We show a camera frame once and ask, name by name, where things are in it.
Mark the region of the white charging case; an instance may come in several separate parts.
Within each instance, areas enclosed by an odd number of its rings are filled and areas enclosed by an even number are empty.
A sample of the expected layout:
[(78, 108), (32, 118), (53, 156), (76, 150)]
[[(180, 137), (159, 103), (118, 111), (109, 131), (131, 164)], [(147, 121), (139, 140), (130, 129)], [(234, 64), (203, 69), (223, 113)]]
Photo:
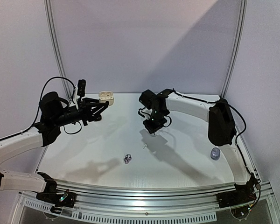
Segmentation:
[(112, 91), (101, 91), (98, 93), (98, 99), (100, 103), (108, 102), (109, 106), (114, 104), (114, 95)]

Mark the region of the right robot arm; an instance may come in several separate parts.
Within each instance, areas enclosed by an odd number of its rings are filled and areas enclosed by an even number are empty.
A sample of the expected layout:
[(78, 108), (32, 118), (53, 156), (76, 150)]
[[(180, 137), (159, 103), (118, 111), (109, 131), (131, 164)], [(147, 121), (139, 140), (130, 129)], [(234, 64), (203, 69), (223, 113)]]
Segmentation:
[(235, 112), (241, 119), (243, 116), (226, 99), (208, 101), (183, 95), (175, 89), (165, 89), (157, 94), (145, 90), (141, 93), (139, 102), (143, 108), (138, 110), (138, 114), (144, 118), (143, 125), (149, 134), (170, 126), (171, 112), (180, 112), (207, 122), (209, 141), (224, 154), (235, 186), (240, 186), (233, 191), (232, 200), (242, 203), (250, 196), (247, 186), (254, 186), (258, 182), (239, 145), (239, 137), (244, 131), (236, 130), (232, 113)]

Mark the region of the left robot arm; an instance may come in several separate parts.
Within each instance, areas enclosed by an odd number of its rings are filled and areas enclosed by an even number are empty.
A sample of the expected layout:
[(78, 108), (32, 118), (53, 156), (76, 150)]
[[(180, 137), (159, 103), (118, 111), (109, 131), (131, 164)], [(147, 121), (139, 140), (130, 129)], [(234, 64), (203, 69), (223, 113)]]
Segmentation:
[[(52, 91), (39, 102), (41, 120), (26, 131), (0, 140), (0, 165), (11, 158), (39, 147), (52, 144), (60, 135), (60, 128), (81, 121), (84, 126), (101, 120), (101, 113), (114, 103), (113, 92), (101, 91), (97, 99), (83, 94), (74, 96), (74, 105)], [(0, 168), (0, 191), (24, 190), (42, 193), (51, 203), (60, 199), (56, 182), (46, 174), (30, 174)]]

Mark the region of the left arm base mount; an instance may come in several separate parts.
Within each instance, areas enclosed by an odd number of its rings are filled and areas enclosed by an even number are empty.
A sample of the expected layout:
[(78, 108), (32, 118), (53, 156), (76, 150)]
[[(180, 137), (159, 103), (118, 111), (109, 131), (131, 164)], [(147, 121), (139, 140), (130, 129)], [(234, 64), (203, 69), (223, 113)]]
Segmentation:
[(47, 190), (46, 192), (37, 193), (36, 199), (53, 204), (49, 211), (51, 213), (61, 214), (62, 208), (74, 208), (77, 194), (69, 189), (65, 191)]

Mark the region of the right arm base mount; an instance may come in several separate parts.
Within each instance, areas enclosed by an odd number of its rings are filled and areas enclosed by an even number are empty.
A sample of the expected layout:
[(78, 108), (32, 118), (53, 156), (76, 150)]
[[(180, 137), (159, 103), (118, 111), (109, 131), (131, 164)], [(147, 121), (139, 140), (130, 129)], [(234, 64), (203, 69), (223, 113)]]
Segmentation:
[(245, 204), (256, 199), (253, 185), (234, 184), (235, 189), (216, 194), (219, 208)]

